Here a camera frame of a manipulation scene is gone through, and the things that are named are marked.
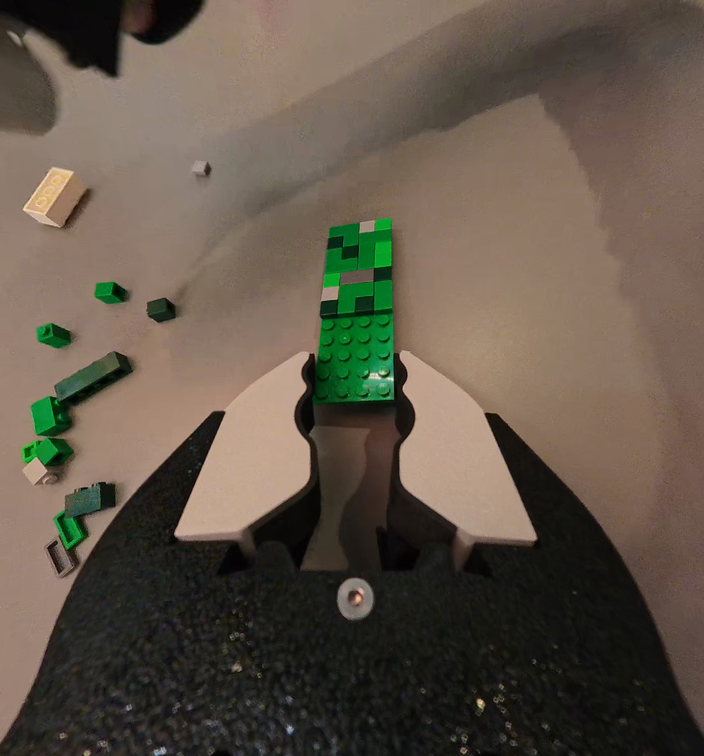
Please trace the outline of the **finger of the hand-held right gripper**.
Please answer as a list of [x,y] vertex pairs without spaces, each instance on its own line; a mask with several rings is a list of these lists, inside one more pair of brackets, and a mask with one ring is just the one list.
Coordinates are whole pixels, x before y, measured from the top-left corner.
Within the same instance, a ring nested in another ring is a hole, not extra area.
[[0,33],[0,132],[44,135],[58,118],[52,81],[40,62]]

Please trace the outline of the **green tiled brick plate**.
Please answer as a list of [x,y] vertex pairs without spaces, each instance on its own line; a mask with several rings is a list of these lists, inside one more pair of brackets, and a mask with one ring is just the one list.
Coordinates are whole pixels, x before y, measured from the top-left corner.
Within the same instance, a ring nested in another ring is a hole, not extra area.
[[395,399],[392,228],[386,217],[328,230],[315,405]]

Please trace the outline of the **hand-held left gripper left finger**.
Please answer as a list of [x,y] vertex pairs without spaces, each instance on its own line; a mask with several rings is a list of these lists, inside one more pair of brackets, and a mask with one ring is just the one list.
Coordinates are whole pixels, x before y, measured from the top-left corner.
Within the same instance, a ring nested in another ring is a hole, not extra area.
[[321,513],[312,396],[316,359],[299,352],[245,389],[223,420],[175,528],[250,559],[267,542],[305,556]]

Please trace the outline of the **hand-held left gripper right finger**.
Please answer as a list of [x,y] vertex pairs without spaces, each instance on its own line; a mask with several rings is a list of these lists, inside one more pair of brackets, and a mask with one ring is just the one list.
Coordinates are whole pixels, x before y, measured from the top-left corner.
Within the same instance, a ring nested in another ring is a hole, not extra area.
[[486,413],[412,352],[394,361],[389,569],[407,570],[433,545],[462,569],[477,546],[534,547],[536,529]]

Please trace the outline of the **cream brick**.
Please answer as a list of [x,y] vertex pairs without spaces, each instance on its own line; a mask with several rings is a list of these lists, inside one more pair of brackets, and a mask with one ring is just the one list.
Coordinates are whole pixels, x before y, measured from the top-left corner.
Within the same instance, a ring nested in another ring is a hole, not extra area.
[[63,228],[88,190],[76,172],[52,166],[23,211],[40,224]]

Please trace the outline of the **grey flat tile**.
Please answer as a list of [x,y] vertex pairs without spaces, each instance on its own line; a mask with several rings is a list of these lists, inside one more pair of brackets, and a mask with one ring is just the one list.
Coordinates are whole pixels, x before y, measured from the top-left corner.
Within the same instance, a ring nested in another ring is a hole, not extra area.
[[45,545],[45,554],[57,578],[63,579],[79,566],[79,560],[72,550],[67,550],[60,537]]

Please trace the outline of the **person's right hand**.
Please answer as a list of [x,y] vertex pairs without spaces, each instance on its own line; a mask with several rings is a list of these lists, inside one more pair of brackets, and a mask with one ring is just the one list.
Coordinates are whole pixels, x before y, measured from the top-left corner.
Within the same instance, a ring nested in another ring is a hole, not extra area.
[[205,1],[123,1],[121,29],[140,43],[163,44],[181,33]]

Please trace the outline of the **bright green flat tile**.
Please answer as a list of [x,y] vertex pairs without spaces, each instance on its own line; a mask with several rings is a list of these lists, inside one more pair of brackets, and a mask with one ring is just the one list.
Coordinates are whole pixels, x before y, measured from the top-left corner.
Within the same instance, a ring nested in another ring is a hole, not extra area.
[[66,510],[62,510],[53,518],[58,537],[66,551],[73,550],[87,537],[88,532],[81,517],[71,517]]

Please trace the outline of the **grey desk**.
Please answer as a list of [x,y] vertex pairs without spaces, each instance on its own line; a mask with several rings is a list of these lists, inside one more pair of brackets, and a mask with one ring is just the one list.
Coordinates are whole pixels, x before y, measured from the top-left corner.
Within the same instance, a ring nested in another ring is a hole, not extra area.
[[[24,45],[58,118],[0,132],[0,754],[704,754],[704,7],[208,2],[119,80]],[[23,211],[52,166],[63,228]],[[491,416],[538,545],[383,572],[394,408],[331,406],[303,571],[223,574],[173,535],[207,447],[317,350],[328,227],[385,217],[395,350]],[[31,485],[30,405],[109,352]]]

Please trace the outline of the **long dark green brick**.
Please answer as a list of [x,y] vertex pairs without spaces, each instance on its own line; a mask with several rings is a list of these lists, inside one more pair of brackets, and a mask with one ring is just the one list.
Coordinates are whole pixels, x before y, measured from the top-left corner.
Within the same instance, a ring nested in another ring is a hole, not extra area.
[[130,373],[132,365],[129,358],[119,352],[109,352],[56,383],[54,396],[59,402],[73,406],[91,398]]

